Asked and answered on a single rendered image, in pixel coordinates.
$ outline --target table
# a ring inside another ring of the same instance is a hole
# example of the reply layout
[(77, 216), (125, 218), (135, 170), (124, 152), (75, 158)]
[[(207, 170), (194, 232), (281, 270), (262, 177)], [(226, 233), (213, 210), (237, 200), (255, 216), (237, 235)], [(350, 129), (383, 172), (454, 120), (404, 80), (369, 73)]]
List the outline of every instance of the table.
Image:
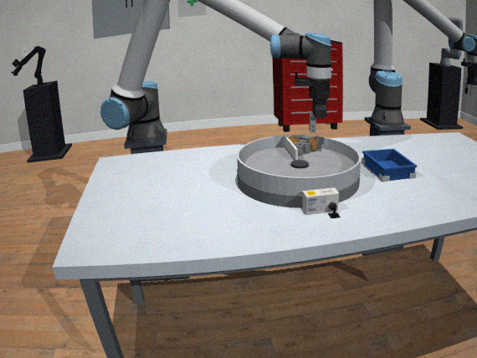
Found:
[(121, 348), (101, 280), (226, 274), (357, 253), (372, 254), (477, 228), (477, 142), (460, 133), (335, 138), (362, 151), (394, 148), (416, 177), (379, 181), (361, 165), (340, 218), (305, 215), (245, 196), (236, 186), (242, 145), (100, 158), (54, 261), (56, 279), (79, 279), (108, 358)]

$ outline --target blue plastic container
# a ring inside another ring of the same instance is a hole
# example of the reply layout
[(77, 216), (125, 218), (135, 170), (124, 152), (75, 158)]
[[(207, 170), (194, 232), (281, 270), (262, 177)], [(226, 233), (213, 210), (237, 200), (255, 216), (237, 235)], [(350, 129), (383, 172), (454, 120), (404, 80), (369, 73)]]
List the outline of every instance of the blue plastic container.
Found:
[(379, 151), (363, 151), (364, 165), (380, 179), (388, 180), (408, 179), (415, 175), (416, 167), (408, 158), (395, 149), (382, 149)]

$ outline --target red tool cabinet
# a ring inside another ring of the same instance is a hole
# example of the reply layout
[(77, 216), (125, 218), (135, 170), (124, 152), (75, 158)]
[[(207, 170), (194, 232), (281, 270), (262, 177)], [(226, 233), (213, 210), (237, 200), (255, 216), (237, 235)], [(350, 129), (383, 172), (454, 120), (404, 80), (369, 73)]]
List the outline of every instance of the red tool cabinet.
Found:
[[(273, 59), (274, 63), (274, 115), (284, 131), (290, 125), (310, 123), (313, 100), (310, 88), (295, 86), (295, 72), (298, 77), (306, 74), (305, 59)], [(330, 98), (326, 102), (326, 117), (317, 118), (316, 124), (330, 123), (336, 129), (343, 121), (343, 44), (331, 41)]]

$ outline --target round tray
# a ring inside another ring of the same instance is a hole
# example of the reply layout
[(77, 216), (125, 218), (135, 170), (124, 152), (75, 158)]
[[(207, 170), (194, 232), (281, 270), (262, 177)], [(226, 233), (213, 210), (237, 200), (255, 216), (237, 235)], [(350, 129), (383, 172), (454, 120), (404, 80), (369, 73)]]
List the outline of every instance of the round tray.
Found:
[(239, 152), (237, 185), (244, 194), (272, 205), (301, 207), (303, 191), (334, 187), (342, 202), (358, 190), (360, 160), (350, 146), (322, 137), (295, 136), (318, 140), (317, 150), (298, 158), (308, 161), (309, 166), (295, 168), (285, 137), (252, 141)]

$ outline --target wooden floor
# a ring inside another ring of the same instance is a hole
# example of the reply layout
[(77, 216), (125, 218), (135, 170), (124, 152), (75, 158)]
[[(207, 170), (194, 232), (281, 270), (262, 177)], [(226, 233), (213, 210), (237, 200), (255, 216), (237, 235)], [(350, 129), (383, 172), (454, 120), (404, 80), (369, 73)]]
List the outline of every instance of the wooden floor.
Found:
[[(442, 132), (407, 123), (407, 134)], [(477, 141), (476, 127), (459, 123)], [(166, 150), (281, 134), (277, 125), (171, 132)], [(368, 136), (369, 125), (317, 134)], [(52, 265), (95, 163), (130, 155), (123, 145), (74, 143), (64, 159), (36, 163), (31, 150), (0, 154), (0, 358), (105, 357), (80, 282), (57, 281)], [(475, 358), (477, 233), (446, 238), (439, 262), (431, 247), (146, 284), (139, 308), (128, 283), (101, 286), (125, 357)]]

